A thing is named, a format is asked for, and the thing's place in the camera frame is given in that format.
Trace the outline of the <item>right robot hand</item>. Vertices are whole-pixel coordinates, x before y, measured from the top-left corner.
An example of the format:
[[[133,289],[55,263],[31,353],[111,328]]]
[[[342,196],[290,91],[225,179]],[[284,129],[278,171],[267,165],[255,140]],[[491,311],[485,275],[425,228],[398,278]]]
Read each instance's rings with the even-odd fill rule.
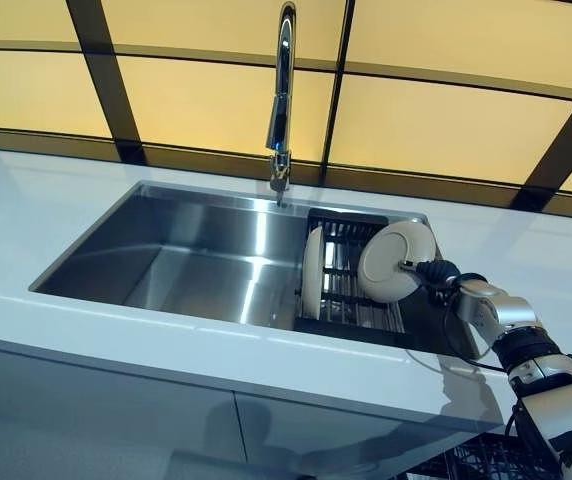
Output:
[[[459,268],[448,260],[422,262],[404,260],[399,263],[404,273],[410,274],[424,287],[429,299],[436,304],[446,302],[452,295],[452,283],[461,275]]]

